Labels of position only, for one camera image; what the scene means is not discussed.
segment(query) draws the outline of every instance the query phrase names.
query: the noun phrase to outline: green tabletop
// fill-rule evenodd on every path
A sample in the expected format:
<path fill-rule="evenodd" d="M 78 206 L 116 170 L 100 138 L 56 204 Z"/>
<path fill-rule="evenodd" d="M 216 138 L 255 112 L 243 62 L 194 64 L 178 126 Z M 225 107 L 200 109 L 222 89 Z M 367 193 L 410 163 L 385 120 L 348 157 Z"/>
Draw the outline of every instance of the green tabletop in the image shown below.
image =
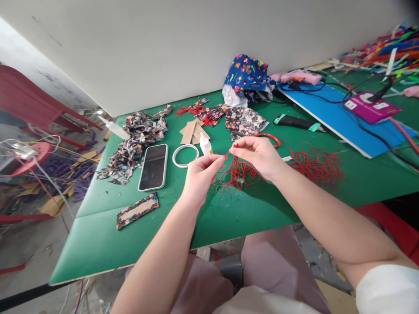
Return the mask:
<path fill-rule="evenodd" d="M 338 79 L 356 84 L 365 78 L 365 73 L 350 73 L 346 77 Z M 381 86 L 377 80 L 371 80 L 365 86 L 361 86 L 359 90 L 376 91 Z M 175 106 L 175 110 L 178 110 L 180 106 L 189 106 L 203 97 L 210 100 L 207 103 L 209 107 L 223 103 L 221 91 L 217 91 L 174 102 L 172 105 Z M 404 109 L 397 119 L 419 129 L 419 120 L 415 118 L 419 112 L 418 99 L 394 97 L 388 100 Z M 154 114 L 163 108 L 164 105 L 148 109 L 146 112 Z M 286 140 L 294 151 L 301 151 L 302 142 L 308 142 L 314 147 L 325 148 L 329 152 L 337 151 L 339 158 L 342 159 L 341 169 L 345 173 L 345 178 L 334 195 L 350 206 L 357 207 L 419 191 L 417 172 L 390 153 L 370 160 L 361 156 L 350 145 L 340 143 L 339 138 L 333 133 L 313 133 L 272 123 L 273 119 L 281 113 L 313 120 L 301 108 L 278 103 L 260 103 L 253 105 L 252 108 L 271 121 L 264 133 L 270 133 Z M 123 124 L 125 118 L 126 116 L 120 116 L 117 123 Z M 169 131 L 165 134 L 165 139 L 159 143 L 168 145 L 169 158 L 166 185 L 164 188 L 156 190 L 160 207 L 117 231 L 117 212 L 150 194 L 150 192 L 139 192 L 137 189 L 141 170 L 136 169 L 130 182 L 125 186 L 108 183 L 110 179 L 92 180 L 50 284 L 58 284 L 132 265 L 147 247 L 168 212 L 178 200 L 187 171 L 172 163 L 172 154 L 180 146 L 182 134 L 179 131 L 194 117 L 186 113 L 182 117 L 176 118 L 175 114 L 171 113 L 166 119 Z M 225 128 L 225 118 L 223 117 L 214 128 L 206 126 L 205 131 L 211 137 L 214 153 L 226 154 L 232 142 L 230 132 Z M 108 162 L 106 157 L 110 157 L 116 151 L 120 142 L 119 137 L 111 136 L 98 169 L 106 166 Z M 192 156 L 196 155 L 194 150 L 186 150 L 179 153 L 178 163 L 187 163 Z M 278 152 L 282 157 L 289 156 L 286 145 L 282 145 Z M 414 155 L 411 148 L 402 148 L 399 152 L 419 164 L 419 158 Z M 232 159 L 233 157 L 229 158 L 227 166 Z M 272 184 L 261 181 L 244 188 L 243 191 L 231 190 L 232 193 L 227 191 L 216 193 L 215 189 L 218 185 L 219 182 L 216 182 L 209 189 L 207 201 L 198 216 L 191 248 L 299 221 L 296 213 Z"/>

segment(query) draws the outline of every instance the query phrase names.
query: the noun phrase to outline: left hand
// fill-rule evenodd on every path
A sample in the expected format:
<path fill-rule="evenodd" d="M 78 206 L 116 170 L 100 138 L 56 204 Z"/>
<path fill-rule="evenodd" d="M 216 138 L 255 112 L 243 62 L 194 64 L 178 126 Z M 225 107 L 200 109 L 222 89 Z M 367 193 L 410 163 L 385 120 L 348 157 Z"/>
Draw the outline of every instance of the left hand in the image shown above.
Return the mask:
<path fill-rule="evenodd" d="M 205 155 L 189 163 L 181 199 L 201 208 L 210 185 L 217 180 L 217 172 L 225 168 L 223 155 Z"/>

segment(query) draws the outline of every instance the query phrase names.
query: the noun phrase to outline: white glue bottle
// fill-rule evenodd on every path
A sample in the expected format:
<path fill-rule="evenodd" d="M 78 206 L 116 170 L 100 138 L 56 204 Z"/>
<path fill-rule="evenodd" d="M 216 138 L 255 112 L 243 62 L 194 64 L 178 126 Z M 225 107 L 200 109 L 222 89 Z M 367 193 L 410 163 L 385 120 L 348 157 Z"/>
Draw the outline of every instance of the white glue bottle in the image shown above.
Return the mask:
<path fill-rule="evenodd" d="M 201 138 L 199 139 L 199 145 L 201 146 L 201 150 L 204 155 L 213 154 L 213 148 L 211 147 L 210 140 L 207 139 L 202 132 Z"/>
<path fill-rule="evenodd" d="M 105 126 L 110 129 L 114 134 L 116 134 L 117 136 L 119 136 L 121 139 L 123 140 L 129 140 L 131 138 L 131 136 L 124 131 L 123 128 L 121 128 L 119 125 L 117 125 L 116 123 L 112 122 L 112 121 L 108 121 L 105 118 L 99 116 L 99 119 L 101 119 L 104 123 Z"/>

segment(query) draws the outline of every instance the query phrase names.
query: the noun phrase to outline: blue mat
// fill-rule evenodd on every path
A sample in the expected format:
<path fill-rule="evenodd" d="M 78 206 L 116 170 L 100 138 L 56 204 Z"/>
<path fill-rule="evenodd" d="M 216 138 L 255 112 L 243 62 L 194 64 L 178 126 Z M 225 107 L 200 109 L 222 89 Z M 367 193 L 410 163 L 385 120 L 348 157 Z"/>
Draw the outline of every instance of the blue mat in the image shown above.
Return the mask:
<path fill-rule="evenodd" d="M 302 86 L 302 89 L 317 88 L 318 86 L 308 86 L 306 84 Z M 319 97 L 298 91 L 282 92 L 366 157 L 374 158 L 389 151 L 389 148 L 383 142 L 362 130 L 353 114 L 344 108 L 342 104 L 329 103 Z M 342 92 L 328 85 L 312 93 L 330 101 L 341 101 L 345 96 Z M 360 118 L 360 122 L 366 129 L 386 139 L 392 146 L 397 146 L 407 141 L 391 121 L 368 124 Z M 403 125 L 403 128 L 412 137 L 418 134 L 408 126 Z"/>

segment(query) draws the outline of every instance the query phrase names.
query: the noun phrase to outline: white sleeve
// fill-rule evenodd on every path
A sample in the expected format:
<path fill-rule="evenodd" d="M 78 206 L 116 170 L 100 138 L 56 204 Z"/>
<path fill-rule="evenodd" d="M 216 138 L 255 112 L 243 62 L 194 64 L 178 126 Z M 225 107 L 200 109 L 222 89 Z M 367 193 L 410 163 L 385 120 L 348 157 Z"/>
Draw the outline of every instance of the white sleeve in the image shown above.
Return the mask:
<path fill-rule="evenodd" d="M 419 270 L 381 265 L 367 272 L 357 287 L 360 314 L 418 314 Z"/>

